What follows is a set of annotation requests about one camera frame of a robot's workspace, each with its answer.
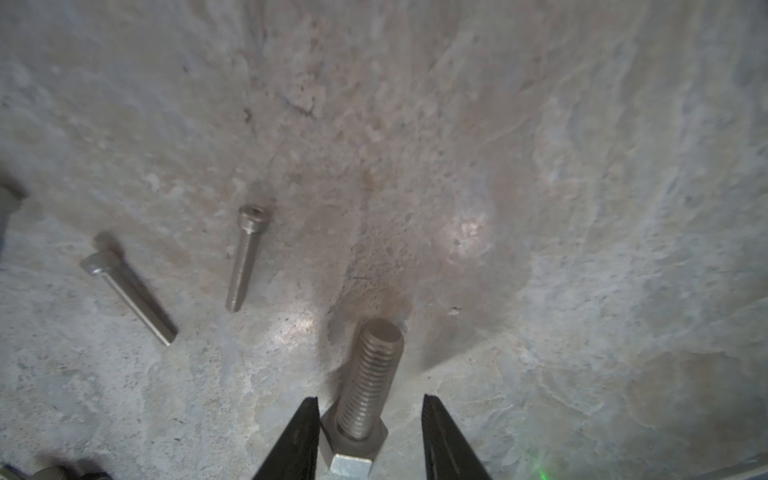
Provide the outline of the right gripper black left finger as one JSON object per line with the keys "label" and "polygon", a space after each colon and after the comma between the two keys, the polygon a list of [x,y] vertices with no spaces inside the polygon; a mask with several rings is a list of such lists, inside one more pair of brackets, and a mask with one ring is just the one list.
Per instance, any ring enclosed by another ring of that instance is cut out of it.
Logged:
{"label": "right gripper black left finger", "polygon": [[297,408],[253,480],[314,480],[320,431],[318,399],[307,397]]}

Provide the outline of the thick silver hex bolt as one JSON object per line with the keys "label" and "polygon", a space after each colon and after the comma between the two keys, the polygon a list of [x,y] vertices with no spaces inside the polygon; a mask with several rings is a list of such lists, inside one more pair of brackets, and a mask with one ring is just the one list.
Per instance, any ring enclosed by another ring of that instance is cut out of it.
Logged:
{"label": "thick silver hex bolt", "polygon": [[394,323],[364,323],[339,398],[321,417],[319,451],[330,473],[366,479],[388,436],[381,415],[404,351]]}

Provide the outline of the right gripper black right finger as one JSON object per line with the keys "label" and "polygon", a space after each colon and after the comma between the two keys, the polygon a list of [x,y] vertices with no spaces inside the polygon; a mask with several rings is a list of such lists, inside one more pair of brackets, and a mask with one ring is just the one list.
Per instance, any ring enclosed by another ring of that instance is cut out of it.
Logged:
{"label": "right gripper black right finger", "polygon": [[490,480],[439,397],[425,394],[421,412],[427,480]]}

